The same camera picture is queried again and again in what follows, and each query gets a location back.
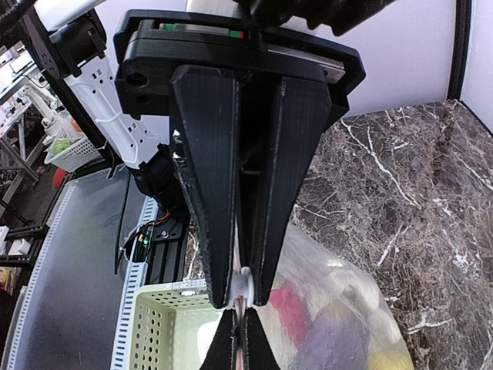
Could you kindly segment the purple eggplant toy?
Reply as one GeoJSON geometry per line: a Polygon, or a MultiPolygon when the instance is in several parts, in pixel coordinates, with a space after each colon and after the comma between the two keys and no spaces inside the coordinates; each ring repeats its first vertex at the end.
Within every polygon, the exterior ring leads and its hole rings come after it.
{"type": "Polygon", "coordinates": [[[370,334],[352,311],[324,310],[298,347],[292,369],[365,369],[370,334]]]}

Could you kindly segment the clear zip top bag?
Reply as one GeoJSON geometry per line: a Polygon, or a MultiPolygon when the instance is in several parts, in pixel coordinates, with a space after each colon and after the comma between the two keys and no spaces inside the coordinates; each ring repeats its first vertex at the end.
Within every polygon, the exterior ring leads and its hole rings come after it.
{"type": "MultiPolygon", "coordinates": [[[[299,228],[287,228],[273,289],[291,285],[307,309],[307,330],[319,313],[352,311],[367,326],[370,346],[404,343],[402,334],[376,281],[339,258],[299,228]]],[[[280,369],[292,369],[297,349],[270,303],[257,308],[263,329],[280,369]]]]}

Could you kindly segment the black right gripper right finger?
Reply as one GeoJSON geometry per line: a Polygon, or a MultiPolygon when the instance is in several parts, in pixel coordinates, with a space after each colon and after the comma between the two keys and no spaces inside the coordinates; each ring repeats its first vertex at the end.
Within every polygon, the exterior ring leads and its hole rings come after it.
{"type": "Polygon", "coordinates": [[[245,311],[241,322],[243,368],[249,370],[279,370],[261,320],[254,308],[245,311]]]}

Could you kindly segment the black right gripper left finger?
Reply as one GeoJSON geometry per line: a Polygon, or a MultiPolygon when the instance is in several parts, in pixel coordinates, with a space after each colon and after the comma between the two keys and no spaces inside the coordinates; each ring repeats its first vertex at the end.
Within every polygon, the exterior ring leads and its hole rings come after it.
{"type": "Polygon", "coordinates": [[[238,350],[238,318],[225,310],[200,370],[234,370],[238,350]]]}

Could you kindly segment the yellow bell pepper toy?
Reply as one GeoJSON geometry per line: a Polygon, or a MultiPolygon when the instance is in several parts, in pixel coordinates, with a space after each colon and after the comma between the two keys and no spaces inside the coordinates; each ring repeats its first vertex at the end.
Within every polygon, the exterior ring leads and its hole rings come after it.
{"type": "Polygon", "coordinates": [[[369,370],[414,370],[409,351],[402,343],[390,347],[370,346],[367,354],[369,370]]]}

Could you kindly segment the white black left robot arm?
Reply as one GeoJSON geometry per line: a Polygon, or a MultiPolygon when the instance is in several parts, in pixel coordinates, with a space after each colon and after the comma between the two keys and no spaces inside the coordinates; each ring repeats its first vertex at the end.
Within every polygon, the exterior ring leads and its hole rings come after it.
{"type": "Polygon", "coordinates": [[[14,32],[103,156],[164,210],[186,202],[210,301],[270,296],[287,223],[322,134],[364,80],[359,53],[316,35],[320,2],[189,1],[124,9],[112,38],[95,1],[3,1],[14,32]]]}

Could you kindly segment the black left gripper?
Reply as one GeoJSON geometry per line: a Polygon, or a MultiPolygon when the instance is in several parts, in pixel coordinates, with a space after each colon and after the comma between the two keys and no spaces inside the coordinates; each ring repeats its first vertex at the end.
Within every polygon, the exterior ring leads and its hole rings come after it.
{"type": "Polygon", "coordinates": [[[228,305],[233,274],[239,84],[249,106],[262,106],[269,84],[289,76],[277,83],[267,112],[249,229],[253,303],[264,306],[330,97],[331,117],[339,119],[365,77],[357,50],[315,29],[326,25],[342,35],[364,11],[361,1],[198,1],[184,12],[133,9],[122,17],[113,36],[119,101],[133,118],[170,125],[215,308],[228,305]]]}

